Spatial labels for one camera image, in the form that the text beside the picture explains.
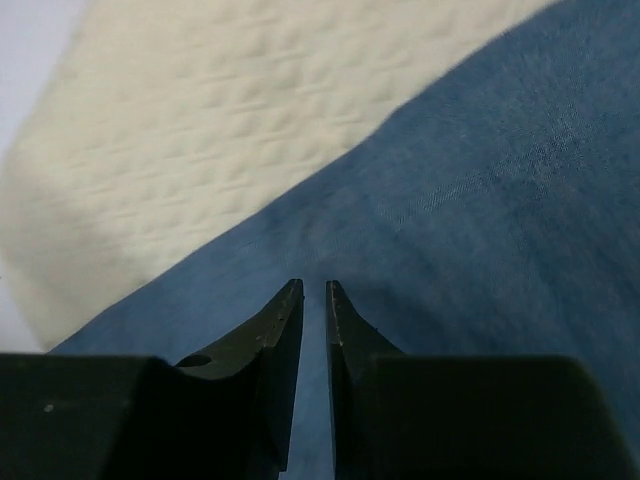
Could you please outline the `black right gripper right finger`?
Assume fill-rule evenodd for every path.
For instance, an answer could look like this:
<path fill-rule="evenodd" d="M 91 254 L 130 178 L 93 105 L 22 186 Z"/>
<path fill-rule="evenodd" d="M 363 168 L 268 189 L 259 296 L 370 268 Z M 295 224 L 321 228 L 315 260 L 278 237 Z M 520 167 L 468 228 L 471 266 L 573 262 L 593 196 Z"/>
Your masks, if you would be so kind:
<path fill-rule="evenodd" d="M 375 356 L 402 351 L 358 313 L 336 280 L 326 283 L 326 337 L 334 477 L 375 479 L 367 376 Z"/>

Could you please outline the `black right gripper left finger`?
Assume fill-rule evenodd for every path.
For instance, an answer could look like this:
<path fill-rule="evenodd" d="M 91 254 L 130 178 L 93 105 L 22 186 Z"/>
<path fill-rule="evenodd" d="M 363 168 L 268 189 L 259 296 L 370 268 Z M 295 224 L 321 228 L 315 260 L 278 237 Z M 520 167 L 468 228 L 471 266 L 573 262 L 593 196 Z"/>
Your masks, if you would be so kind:
<path fill-rule="evenodd" d="M 176 367 L 204 383 L 204 439 L 228 473 L 287 469 L 300 360 L 303 282 L 288 281 L 254 316 Z"/>

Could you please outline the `blue fabric pillowcase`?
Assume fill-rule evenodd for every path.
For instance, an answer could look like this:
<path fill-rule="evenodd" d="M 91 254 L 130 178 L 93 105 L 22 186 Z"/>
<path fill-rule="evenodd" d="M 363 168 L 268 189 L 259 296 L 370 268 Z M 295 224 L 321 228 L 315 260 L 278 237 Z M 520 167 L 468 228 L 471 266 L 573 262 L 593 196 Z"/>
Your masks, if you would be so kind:
<path fill-rule="evenodd" d="M 169 361 L 305 289 L 286 477 L 333 474 L 325 284 L 400 348 L 564 354 L 639 449 L 639 5 L 562 1 L 99 314 L 61 354 Z"/>

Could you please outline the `cream yellow foam pillow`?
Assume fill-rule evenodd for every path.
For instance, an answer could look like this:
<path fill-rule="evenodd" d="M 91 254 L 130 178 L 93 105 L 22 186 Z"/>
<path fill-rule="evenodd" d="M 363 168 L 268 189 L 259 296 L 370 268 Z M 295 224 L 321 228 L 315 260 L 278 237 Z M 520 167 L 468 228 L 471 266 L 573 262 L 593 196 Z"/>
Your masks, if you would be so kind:
<path fill-rule="evenodd" d="M 530 1 L 96 1 L 1 170 L 48 350 L 362 141 Z"/>

